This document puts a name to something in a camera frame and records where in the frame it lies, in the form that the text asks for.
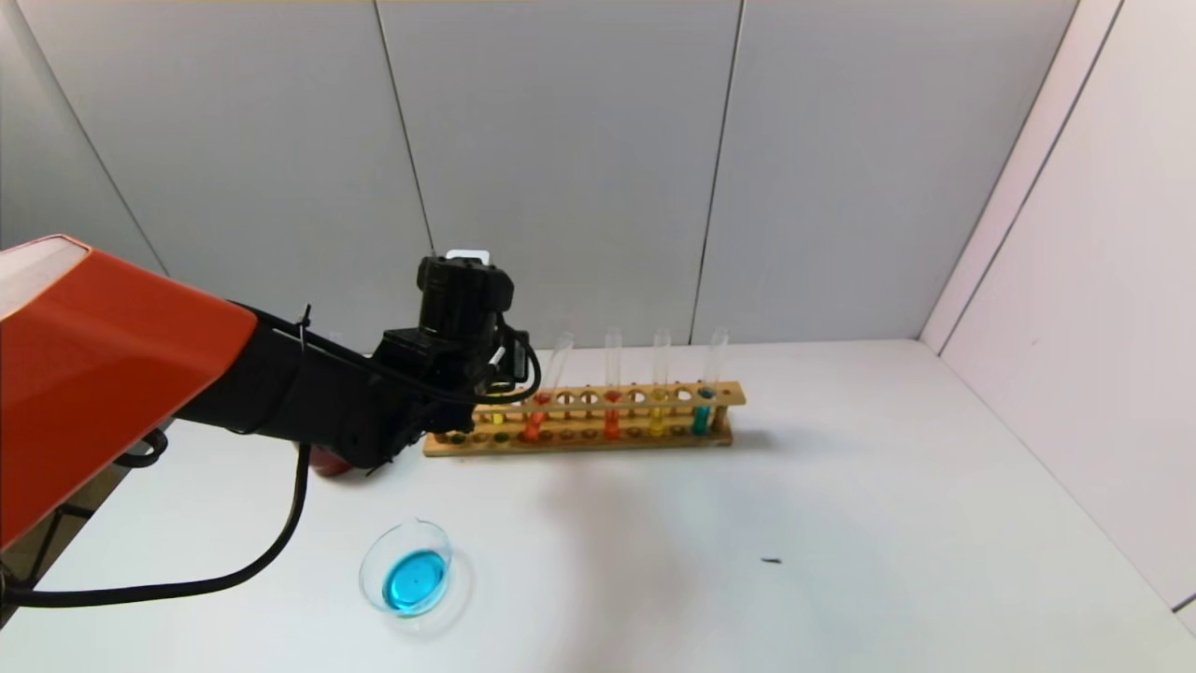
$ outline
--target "teal liquid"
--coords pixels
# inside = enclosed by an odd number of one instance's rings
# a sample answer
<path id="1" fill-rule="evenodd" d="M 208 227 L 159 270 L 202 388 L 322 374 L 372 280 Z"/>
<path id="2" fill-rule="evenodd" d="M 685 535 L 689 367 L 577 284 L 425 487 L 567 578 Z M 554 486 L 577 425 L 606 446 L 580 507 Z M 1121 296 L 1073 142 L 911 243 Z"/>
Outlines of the teal liquid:
<path id="1" fill-rule="evenodd" d="M 702 388 L 697 392 L 698 396 L 706 398 L 707 400 L 714 398 L 714 391 L 710 388 Z M 697 408 L 694 410 L 694 427 L 690 432 L 694 435 L 706 435 L 707 428 L 710 423 L 710 408 Z"/>
<path id="2" fill-rule="evenodd" d="M 407 614 L 432 610 L 445 593 L 445 559 L 432 550 L 411 552 L 390 569 L 383 583 L 383 600 Z"/>
<path id="3" fill-rule="evenodd" d="M 707 426 L 710 422 L 710 408 L 697 408 L 694 410 L 694 427 L 690 432 L 694 435 L 706 435 Z"/>

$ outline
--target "empty test tube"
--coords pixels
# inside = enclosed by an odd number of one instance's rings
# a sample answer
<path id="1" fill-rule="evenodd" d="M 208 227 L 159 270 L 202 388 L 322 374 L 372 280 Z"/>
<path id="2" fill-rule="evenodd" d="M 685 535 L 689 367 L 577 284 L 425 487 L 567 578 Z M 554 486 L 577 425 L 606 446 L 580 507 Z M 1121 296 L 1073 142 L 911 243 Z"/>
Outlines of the empty test tube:
<path id="1" fill-rule="evenodd" d="M 669 347 L 672 345 L 672 336 L 667 326 L 657 329 L 657 335 L 652 339 L 652 400 L 663 403 L 669 399 Z M 648 435 L 663 438 L 665 434 L 665 410 L 653 409 L 648 412 Z"/>
<path id="2" fill-rule="evenodd" d="M 606 398 L 608 403 L 617 403 L 623 396 L 618 392 L 620 363 L 623 355 L 623 332 L 617 326 L 606 330 Z M 603 435 L 608 440 L 618 440 L 618 410 L 606 410 L 606 424 Z"/>
<path id="3" fill-rule="evenodd" d="M 556 391 L 556 386 L 561 383 L 561 373 L 565 372 L 565 361 L 569 359 L 570 350 L 573 350 L 573 334 L 562 331 L 556 338 L 553 356 L 548 360 L 548 369 L 544 373 L 543 381 L 539 384 L 539 391 L 532 398 L 532 402 L 537 406 L 543 406 L 553 402 L 553 392 Z M 544 423 L 545 417 L 548 417 L 548 414 L 543 411 L 535 411 L 527 415 L 527 426 L 524 428 L 523 434 L 525 441 L 539 441 L 539 427 Z"/>
<path id="4" fill-rule="evenodd" d="M 706 369 L 702 373 L 702 387 L 697 394 L 701 398 L 713 399 L 715 396 L 714 385 L 719 383 L 722 371 L 722 355 L 727 347 L 727 328 L 720 326 L 714 330 L 710 338 L 710 350 L 706 355 Z M 710 421 L 710 408 L 702 406 L 694 410 L 694 435 L 706 435 Z"/>

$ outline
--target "black robot arm segment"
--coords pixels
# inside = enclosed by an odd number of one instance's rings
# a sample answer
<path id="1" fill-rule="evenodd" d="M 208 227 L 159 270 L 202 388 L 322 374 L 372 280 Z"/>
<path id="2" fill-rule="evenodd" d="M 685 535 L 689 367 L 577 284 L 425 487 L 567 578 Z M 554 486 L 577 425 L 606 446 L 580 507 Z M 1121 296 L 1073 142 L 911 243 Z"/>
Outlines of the black robot arm segment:
<path id="1" fill-rule="evenodd" d="M 506 273 L 475 258 L 429 256 L 417 283 L 419 326 L 384 331 L 368 359 L 307 330 L 306 316 L 292 323 L 246 306 L 257 326 L 245 348 L 175 416 L 321 446 L 373 469 L 425 433 L 469 433 L 477 404 L 535 394 L 539 363 L 527 334 L 502 317 L 514 294 Z M 504 394 L 529 374 L 530 387 Z"/>

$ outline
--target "white table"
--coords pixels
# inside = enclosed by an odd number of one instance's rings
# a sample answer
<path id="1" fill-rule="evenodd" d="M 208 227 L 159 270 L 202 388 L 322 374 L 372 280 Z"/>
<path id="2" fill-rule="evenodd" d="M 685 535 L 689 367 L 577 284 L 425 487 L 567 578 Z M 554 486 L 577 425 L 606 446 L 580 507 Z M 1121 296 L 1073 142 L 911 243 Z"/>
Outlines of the white table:
<path id="1" fill-rule="evenodd" d="M 673 349 L 696 378 L 700 349 Z M 648 350 L 624 353 L 647 378 Z M 600 351 L 567 383 L 597 381 Z M 425 459 L 313 478 L 282 556 L 191 599 L 22 610 L 6 671 L 1196 671 L 1196 638 L 984 405 L 908 342 L 732 347 L 730 449 Z M 294 451 L 176 423 L 44 589 L 224 574 L 274 539 Z M 402 518 L 469 602 L 415 636 L 358 594 Z M 782 564 L 761 562 L 762 557 Z"/>

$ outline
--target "test tube rack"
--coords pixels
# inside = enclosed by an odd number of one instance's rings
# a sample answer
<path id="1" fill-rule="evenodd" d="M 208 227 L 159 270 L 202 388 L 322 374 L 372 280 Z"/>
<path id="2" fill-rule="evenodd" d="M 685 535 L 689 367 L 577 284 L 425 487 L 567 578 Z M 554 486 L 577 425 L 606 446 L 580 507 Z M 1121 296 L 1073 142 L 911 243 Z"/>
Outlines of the test tube rack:
<path id="1" fill-rule="evenodd" d="M 618 402 L 608 402 L 609 391 L 618 391 Z M 653 399 L 652 393 L 665 391 L 665 399 Z M 682 447 L 730 447 L 734 440 L 727 408 L 748 404 L 743 388 L 734 381 L 704 384 L 672 384 L 669 386 L 630 385 L 617 388 L 580 386 L 553 391 L 547 404 L 530 399 L 514 405 L 478 405 L 470 434 L 432 435 L 423 445 L 423 455 L 487 457 L 513 454 L 547 454 L 572 452 L 603 452 L 618 449 L 653 449 Z M 710 408 L 704 434 L 694 434 L 694 412 Z M 617 410 L 618 439 L 603 433 L 605 415 Z M 664 433 L 652 434 L 652 410 L 661 410 Z M 524 427 L 531 414 L 545 414 L 539 439 L 527 441 Z"/>

